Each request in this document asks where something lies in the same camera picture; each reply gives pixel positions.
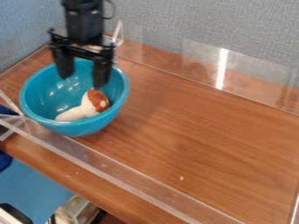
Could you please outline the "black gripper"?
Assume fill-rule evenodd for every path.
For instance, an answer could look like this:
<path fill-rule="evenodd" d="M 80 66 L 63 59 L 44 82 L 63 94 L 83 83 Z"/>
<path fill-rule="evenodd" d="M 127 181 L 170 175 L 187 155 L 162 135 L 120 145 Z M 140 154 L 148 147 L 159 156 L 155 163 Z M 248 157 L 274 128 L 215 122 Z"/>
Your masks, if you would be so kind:
<path fill-rule="evenodd" d="M 102 8 L 66 8 L 66 29 L 51 28 L 51 52 L 59 76 L 67 79 L 75 71 L 74 58 L 94 60 L 94 88 L 108 83 L 112 65 L 112 44 L 104 43 L 104 10 Z"/>

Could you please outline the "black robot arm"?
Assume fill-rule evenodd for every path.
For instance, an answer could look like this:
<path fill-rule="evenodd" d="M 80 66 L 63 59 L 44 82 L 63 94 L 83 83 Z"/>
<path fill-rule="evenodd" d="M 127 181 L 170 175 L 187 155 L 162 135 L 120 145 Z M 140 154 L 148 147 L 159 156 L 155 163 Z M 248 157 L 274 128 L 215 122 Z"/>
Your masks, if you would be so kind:
<path fill-rule="evenodd" d="M 59 76 L 63 79 L 75 74 L 75 58 L 90 60 L 94 88 L 108 83 L 116 44 L 104 42 L 104 2 L 115 10 L 111 0 L 60 0 L 64 7 L 67 34 L 59 34 L 55 28 L 48 30 L 50 48 Z"/>

